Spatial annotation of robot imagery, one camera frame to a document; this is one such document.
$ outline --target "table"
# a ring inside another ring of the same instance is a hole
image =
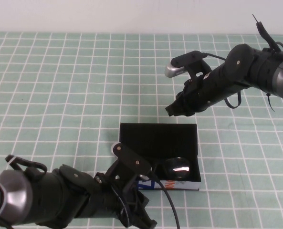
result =
[[[283,100],[271,97],[273,112],[264,93],[248,89],[235,110],[221,102],[193,117],[165,111],[189,78],[164,76],[171,57],[192,50],[226,57],[243,42],[267,46],[258,35],[0,32],[0,170],[15,154],[94,175],[115,161],[120,122],[197,123],[201,189],[170,192],[181,228],[283,229]],[[175,228],[163,193],[146,195],[157,228]],[[70,224],[86,227],[122,225]]]

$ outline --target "black box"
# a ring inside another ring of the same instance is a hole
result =
[[[189,161],[189,175],[170,180],[163,169],[156,175],[167,189],[198,190],[201,182],[198,165],[196,124],[120,123],[119,141],[141,156],[159,159],[182,157]],[[138,181],[140,189],[160,189],[153,181]]]

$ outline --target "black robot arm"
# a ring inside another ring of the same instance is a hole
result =
[[[241,103],[241,90],[249,87],[266,92],[268,98],[271,94],[283,98],[283,51],[278,46],[283,47],[283,44],[275,42],[261,22],[257,22],[257,28],[269,44],[269,48],[262,51],[240,44],[230,51],[226,59],[199,51],[173,58],[166,66],[165,75],[171,78],[188,72],[191,79],[185,82],[175,102],[166,108],[169,116],[191,116],[222,100],[234,109]],[[203,60],[207,56],[225,62],[211,70]],[[227,98],[236,93],[239,103],[232,106]]]
[[[139,175],[150,177],[151,165],[121,143],[113,151],[118,159],[94,178],[67,165],[49,173],[43,164],[7,156],[14,170],[0,173],[0,226],[63,229],[74,218],[115,218],[126,228],[153,229],[157,223],[136,183]]]

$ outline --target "white grid line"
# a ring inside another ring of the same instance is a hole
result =
[[[109,51],[110,49],[108,49],[108,58],[107,58],[107,64],[109,61]],[[107,68],[106,68],[106,73],[105,73],[105,83],[104,83],[104,91],[103,91],[103,99],[102,99],[102,108],[101,108],[101,115],[100,115],[100,124],[99,124],[99,133],[98,133],[98,141],[100,141],[100,134],[101,134],[101,125],[102,125],[102,114],[103,114],[103,108],[104,108],[104,99],[105,99],[105,89],[106,89],[106,79],[107,79]],[[98,156],[98,152],[99,152],[99,144],[97,145],[97,151],[96,151],[96,156]],[[95,163],[94,163],[94,175],[97,169],[97,158],[95,159]]]
[[[195,122],[196,122],[196,124],[198,124],[197,119],[198,119],[198,115],[195,114]],[[199,129],[198,129],[198,143],[200,143]],[[199,147],[199,152],[200,152],[200,155],[201,155],[202,168],[204,170],[205,166],[204,166],[204,160],[202,158],[203,154],[202,154],[201,147]],[[208,207],[209,207],[209,214],[210,214],[210,222],[211,222],[211,227],[213,228],[214,227],[214,223],[213,223],[213,216],[212,216],[212,208],[211,208],[211,204],[210,204],[210,197],[209,197],[209,192],[208,192],[208,185],[207,185],[206,176],[203,176],[203,177],[204,177],[204,181],[205,181],[205,191],[207,192],[207,200],[208,200]]]

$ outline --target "black cable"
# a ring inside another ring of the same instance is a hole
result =
[[[176,209],[175,209],[175,206],[173,204],[173,201],[171,199],[171,196],[169,195],[167,189],[165,188],[165,186],[161,183],[161,181],[159,180],[159,178],[155,175],[155,173],[151,172],[151,177],[153,178],[153,180],[158,183],[160,186],[161,186],[161,189],[164,191],[164,193],[166,194],[167,198],[168,198],[168,201],[171,205],[171,208],[172,208],[172,211],[173,211],[173,214],[174,214],[174,218],[175,218],[175,222],[176,222],[176,227],[178,229],[180,229],[180,226],[179,226],[179,220],[178,220],[178,214],[176,212]]]
[[[223,60],[223,61],[226,60],[224,57],[217,56],[217,55],[213,55],[213,54],[211,54],[211,53],[204,53],[204,54],[207,55],[207,56],[212,56],[212,57],[218,58],[218,59]]]
[[[283,48],[283,44],[281,42],[276,42],[276,44],[280,45]]]

